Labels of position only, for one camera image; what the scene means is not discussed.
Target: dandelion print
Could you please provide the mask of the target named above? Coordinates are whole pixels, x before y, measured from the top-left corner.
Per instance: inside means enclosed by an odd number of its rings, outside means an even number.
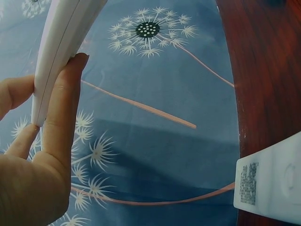
[[[109,48],[125,55],[136,53],[138,56],[150,58],[160,56],[164,48],[173,46],[188,53],[220,80],[234,87],[184,47],[189,38],[198,35],[197,27],[189,25],[190,20],[191,17],[178,15],[168,8],[139,9],[133,16],[120,19],[109,29],[112,33]]]
[[[78,215],[73,216],[72,218],[66,214],[66,221],[61,224],[61,226],[83,226],[87,225],[89,219],[87,218],[79,218]]]
[[[108,132],[104,132],[99,138],[91,142],[90,139],[92,136],[95,136],[92,126],[93,122],[93,113],[85,113],[84,111],[77,113],[74,140],[71,148],[70,199],[74,200],[74,206],[69,206],[66,214],[50,224],[51,226],[86,225],[89,223],[88,219],[78,217],[78,215],[69,217],[70,213],[76,211],[80,214],[88,210],[92,206],[93,201],[100,207],[105,208],[106,201],[110,200],[108,194],[112,193],[110,188],[114,186],[108,184],[109,178],[104,177],[102,173],[91,177],[89,173],[94,170],[105,172],[109,164],[115,163],[114,156],[118,155],[118,153],[114,153],[111,149],[111,146],[115,143],[115,141],[112,141],[113,137],[105,137],[105,134]],[[11,132],[12,137],[16,138],[28,124],[28,117],[21,117],[15,123]],[[7,144],[7,147],[2,149],[2,152],[5,153],[9,146],[10,144]],[[83,151],[83,146],[88,150],[87,153]],[[35,154],[41,151],[41,148],[41,135],[38,134],[31,145],[27,160],[32,161]]]
[[[15,123],[15,127],[11,131],[13,138],[16,138],[21,133],[21,131],[27,126],[27,124],[28,119],[26,117],[24,117],[23,119],[20,118],[20,120]]]
[[[23,16],[33,18],[46,10],[51,0],[24,0],[22,3]]]

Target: hand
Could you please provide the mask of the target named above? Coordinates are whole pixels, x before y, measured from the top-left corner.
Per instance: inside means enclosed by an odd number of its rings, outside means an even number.
[[[80,78],[87,61],[86,54],[77,54],[59,74],[44,123],[43,147],[33,161],[26,160],[39,132],[32,124],[0,156],[0,225],[45,226],[67,211]],[[0,82],[0,120],[33,90],[34,76]]]

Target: qr code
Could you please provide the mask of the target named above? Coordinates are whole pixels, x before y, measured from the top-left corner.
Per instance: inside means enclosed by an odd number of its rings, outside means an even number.
[[[240,201],[250,205],[256,203],[256,172],[258,162],[251,163],[248,166],[243,167],[243,171],[240,175]]]

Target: fabric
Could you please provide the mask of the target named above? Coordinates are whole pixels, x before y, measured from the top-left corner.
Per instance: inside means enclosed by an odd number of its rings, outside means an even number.
[[[0,2],[1,79],[34,73],[50,2]],[[236,225],[238,116],[215,1],[109,0],[80,52],[70,207],[52,225]],[[0,122],[2,152],[31,101]],[[40,149],[38,136],[28,160]]]

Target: white device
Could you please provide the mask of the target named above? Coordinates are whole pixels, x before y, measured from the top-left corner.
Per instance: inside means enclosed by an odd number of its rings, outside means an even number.
[[[52,0],[34,78],[32,124],[42,127],[55,81],[80,48],[107,0]]]
[[[237,161],[234,207],[301,225],[301,132]]]

